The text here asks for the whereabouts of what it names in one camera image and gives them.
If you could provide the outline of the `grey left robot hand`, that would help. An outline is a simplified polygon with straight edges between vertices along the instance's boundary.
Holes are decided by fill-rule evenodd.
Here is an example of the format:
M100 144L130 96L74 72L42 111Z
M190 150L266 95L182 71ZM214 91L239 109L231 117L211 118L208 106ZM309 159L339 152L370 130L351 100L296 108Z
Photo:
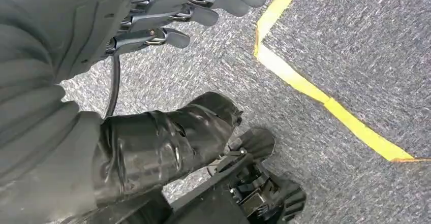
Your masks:
M1 0L1 61L20 72L38 60L55 83L100 60L149 46L185 48L190 37L173 22L213 26L217 9L237 17L267 0Z

